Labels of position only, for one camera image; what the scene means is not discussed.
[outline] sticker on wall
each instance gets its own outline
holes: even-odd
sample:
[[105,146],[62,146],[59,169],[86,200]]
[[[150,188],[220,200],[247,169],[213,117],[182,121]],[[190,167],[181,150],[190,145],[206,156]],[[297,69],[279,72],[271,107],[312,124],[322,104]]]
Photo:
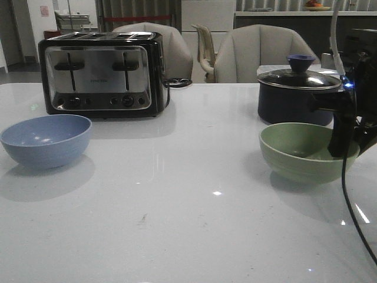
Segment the sticker on wall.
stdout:
[[48,6],[40,6],[41,8],[41,16],[48,17]]

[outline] plastic chair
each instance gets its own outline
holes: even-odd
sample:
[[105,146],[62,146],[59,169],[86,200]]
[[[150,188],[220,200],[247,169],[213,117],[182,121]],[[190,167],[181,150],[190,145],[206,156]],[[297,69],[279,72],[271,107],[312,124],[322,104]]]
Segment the plastic chair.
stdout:
[[215,83],[214,62],[216,53],[213,48],[213,40],[210,30],[204,25],[191,25],[198,32],[198,54],[197,61],[201,68],[206,72],[205,82]]
[[257,83],[260,65],[288,65],[286,56],[318,57],[294,30],[271,25],[236,28],[222,41],[214,64],[217,83]]
[[157,32],[163,36],[163,53],[167,78],[191,79],[193,71],[193,56],[176,28],[168,25],[140,22],[115,28],[114,32],[148,31]]

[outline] curtain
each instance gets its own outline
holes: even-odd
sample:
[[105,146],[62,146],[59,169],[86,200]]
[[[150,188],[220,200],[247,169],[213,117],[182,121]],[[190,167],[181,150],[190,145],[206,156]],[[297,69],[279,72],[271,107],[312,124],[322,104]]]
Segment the curtain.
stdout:
[[175,26],[175,0],[97,0],[103,31],[136,22]]

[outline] green bowl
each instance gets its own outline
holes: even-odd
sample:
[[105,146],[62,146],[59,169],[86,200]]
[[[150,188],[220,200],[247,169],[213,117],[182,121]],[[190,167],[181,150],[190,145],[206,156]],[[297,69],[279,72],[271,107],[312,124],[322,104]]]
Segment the green bowl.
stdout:
[[[266,163],[277,174],[299,183],[329,183],[342,174],[342,157],[332,157],[327,146],[332,129],[305,123],[279,123],[266,127],[259,135]],[[347,169],[359,155],[352,142]]]

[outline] white table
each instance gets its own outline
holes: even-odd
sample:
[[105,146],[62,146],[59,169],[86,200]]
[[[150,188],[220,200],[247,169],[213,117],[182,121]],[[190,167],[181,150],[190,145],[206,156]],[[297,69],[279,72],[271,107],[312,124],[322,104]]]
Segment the white table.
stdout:
[[[0,282],[377,282],[340,181],[297,185],[264,162],[258,88],[193,85],[156,118],[94,120],[57,169],[1,149]],[[0,85],[0,115],[1,129],[45,115],[41,85]],[[376,150],[348,173],[370,235]]]

